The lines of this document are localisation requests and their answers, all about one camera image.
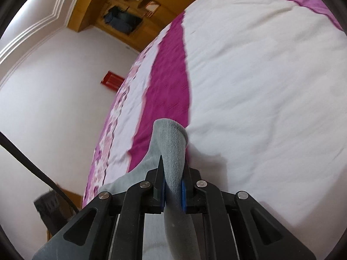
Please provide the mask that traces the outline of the grey sweatpants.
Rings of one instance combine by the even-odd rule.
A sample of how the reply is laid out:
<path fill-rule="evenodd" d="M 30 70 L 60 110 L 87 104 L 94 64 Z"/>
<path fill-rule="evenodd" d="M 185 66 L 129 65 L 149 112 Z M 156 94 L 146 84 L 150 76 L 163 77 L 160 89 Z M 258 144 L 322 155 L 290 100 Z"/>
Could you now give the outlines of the grey sweatpants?
<path fill-rule="evenodd" d="M 155 120 L 149 150 L 129 173 L 101 191 L 118 194 L 145 179 L 146 173 L 164 163 L 165 208 L 162 215 L 145 218 L 144 259 L 200 259 L 192 217 L 182 208 L 181 179 L 188 135 L 184 127 L 170 119 Z"/>

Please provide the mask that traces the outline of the purple and white bedspread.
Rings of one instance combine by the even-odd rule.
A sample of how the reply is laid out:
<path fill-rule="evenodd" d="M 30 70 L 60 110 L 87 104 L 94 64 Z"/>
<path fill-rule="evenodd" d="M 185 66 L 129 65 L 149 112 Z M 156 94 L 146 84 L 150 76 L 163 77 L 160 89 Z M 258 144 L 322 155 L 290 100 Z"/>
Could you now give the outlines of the purple and white bedspread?
<path fill-rule="evenodd" d="M 346 0 L 196 0 L 116 94 L 83 197 L 141 180 L 154 121 L 224 191 L 245 190 L 319 259 L 346 229 Z"/>

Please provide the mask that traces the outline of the wooden side cabinet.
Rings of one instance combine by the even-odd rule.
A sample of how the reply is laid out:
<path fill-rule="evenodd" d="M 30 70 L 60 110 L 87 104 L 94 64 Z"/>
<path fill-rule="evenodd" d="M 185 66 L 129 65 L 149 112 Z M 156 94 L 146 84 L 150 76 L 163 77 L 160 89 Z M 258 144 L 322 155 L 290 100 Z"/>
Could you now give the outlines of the wooden side cabinet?
<path fill-rule="evenodd" d="M 47 241 L 76 215 L 74 209 L 54 190 L 39 196 L 34 206 L 46 227 Z"/>

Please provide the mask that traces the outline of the red folding chair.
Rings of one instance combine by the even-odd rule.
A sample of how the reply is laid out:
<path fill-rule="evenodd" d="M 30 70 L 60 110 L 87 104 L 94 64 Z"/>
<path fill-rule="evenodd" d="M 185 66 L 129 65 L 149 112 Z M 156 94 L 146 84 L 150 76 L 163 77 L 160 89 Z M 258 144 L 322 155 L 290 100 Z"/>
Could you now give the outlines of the red folding chair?
<path fill-rule="evenodd" d="M 101 80 L 101 84 L 103 86 L 106 86 L 110 90 L 117 92 L 121 88 L 124 80 L 125 78 L 109 70 L 107 74 L 103 77 L 103 79 Z"/>

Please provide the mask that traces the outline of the dark jacket hanging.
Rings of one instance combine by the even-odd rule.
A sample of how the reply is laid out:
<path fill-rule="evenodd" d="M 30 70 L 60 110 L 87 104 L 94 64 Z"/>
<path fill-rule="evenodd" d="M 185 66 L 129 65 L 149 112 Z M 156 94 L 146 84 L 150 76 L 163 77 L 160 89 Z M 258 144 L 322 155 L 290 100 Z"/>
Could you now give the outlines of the dark jacket hanging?
<path fill-rule="evenodd" d="M 129 13 L 127 10 L 122 10 L 118 6 L 111 7 L 103 19 L 105 24 L 126 35 L 131 34 L 143 21 L 142 18 Z"/>

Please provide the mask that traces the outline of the yellow wooden wardrobe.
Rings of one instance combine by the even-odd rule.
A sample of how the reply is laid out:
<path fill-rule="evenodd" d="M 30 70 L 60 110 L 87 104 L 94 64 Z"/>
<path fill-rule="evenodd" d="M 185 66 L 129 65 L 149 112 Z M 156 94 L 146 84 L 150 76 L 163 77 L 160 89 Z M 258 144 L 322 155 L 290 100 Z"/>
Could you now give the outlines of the yellow wooden wardrobe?
<path fill-rule="evenodd" d="M 140 52 L 194 1 L 77 0 L 67 26 L 75 32 L 80 32 L 93 25 Z M 112 7 L 119 7 L 121 10 L 141 18 L 141 23 L 129 34 L 114 29 L 104 20 L 104 16 Z"/>

